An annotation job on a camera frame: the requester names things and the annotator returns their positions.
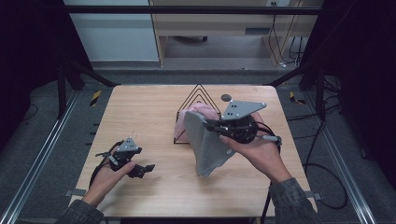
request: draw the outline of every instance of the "gray cloth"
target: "gray cloth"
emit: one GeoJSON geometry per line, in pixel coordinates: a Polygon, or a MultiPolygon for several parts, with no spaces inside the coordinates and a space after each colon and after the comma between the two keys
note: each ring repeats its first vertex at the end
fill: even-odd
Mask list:
{"type": "Polygon", "coordinates": [[[321,223],[295,178],[274,184],[269,191],[274,202],[276,223],[321,223]]]}
{"type": "Polygon", "coordinates": [[[102,218],[103,213],[99,210],[82,200],[75,200],[55,224],[94,224],[100,223],[102,218]]]}
{"type": "Polygon", "coordinates": [[[184,124],[195,155],[195,172],[198,175],[209,176],[235,152],[222,143],[216,133],[208,131],[204,127],[204,122],[205,117],[202,114],[186,112],[184,124]]]}

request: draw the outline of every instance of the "wooden tabletop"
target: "wooden tabletop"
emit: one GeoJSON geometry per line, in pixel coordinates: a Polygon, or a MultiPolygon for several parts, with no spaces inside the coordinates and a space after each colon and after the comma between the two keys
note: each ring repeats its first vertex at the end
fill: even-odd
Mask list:
{"type": "MultiPolygon", "coordinates": [[[[243,156],[235,154],[210,177],[195,173],[195,157],[188,144],[174,144],[177,111],[194,89],[185,86],[118,86],[114,88],[76,188],[87,189],[93,169],[102,160],[95,154],[132,136],[143,148],[133,160],[155,164],[140,178],[125,176],[98,209],[107,217],[260,217],[270,184],[243,156]]],[[[282,137],[281,156],[304,190],[304,175],[290,129],[275,88],[268,86],[204,85],[223,112],[230,94],[239,101],[265,102],[264,122],[282,137]]],[[[270,206],[267,216],[274,216],[270,206]]]]}

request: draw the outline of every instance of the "gray sleeve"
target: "gray sleeve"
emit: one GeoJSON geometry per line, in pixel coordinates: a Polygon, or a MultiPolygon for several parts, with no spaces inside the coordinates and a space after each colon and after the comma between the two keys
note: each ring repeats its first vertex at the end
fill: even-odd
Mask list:
{"type": "Polygon", "coordinates": [[[295,178],[274,184],[269,190],[275,206],[277,224],[321,223],[295,178]]]}
{"type": "Polygon", "coordinates": [[[62,216],[55,222],[56,224],[93,224],[100,223],[103,213],[96,208],[84,203],[82,200],[75,200],[70,204],[62,216]]]}

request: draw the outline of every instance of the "hand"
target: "hand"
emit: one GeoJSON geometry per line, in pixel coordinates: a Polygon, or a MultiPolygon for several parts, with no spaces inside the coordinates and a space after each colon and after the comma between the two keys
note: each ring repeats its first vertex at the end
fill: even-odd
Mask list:
{"type": "MultiPolygon", "coordinates": [[[[253,113],[251,116],[256,121],[263,123],[259,113],[253,113]]],[[[257,135],[263,136],[265,133],[258,132],[257,135]]],[[[274,184],[291,178],[288,169],[280,158],[279,151],[274,142],[256,137],[253,142],[249,144],[239,144],[233,139],[222,135],[220,136],[220,140],[227,144],[232,150],[247,158],[256,169],[267,175],[274,184]]]]}
{"type": "Polygon", "coordinates": [[[97,207],[117,183],[134,169],[134,166],[135,163],[130,161],[118,171],[114,172],[110,164],[104,165],[96,175],[91,187],[82,198],[82,201],[93,207],[97,207]]]}

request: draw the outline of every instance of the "pink cloth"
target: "pink cloth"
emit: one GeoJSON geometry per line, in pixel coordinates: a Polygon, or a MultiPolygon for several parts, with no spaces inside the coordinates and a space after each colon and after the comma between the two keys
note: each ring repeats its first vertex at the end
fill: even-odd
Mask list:
{"type": "Polygon", "coordinates": [[[183,109],[178,113],[178,119],[175,126],[175,139],[178,142],[188,143],[189,139],[187,138],[186,127],[184,125],[184,116],[187,111],[198,112],[205,116],[206,119],[219,119],[218,112],[211,106],[202,103],[195,103],[194,105],[189,106],[187,109],[183,109]]]}

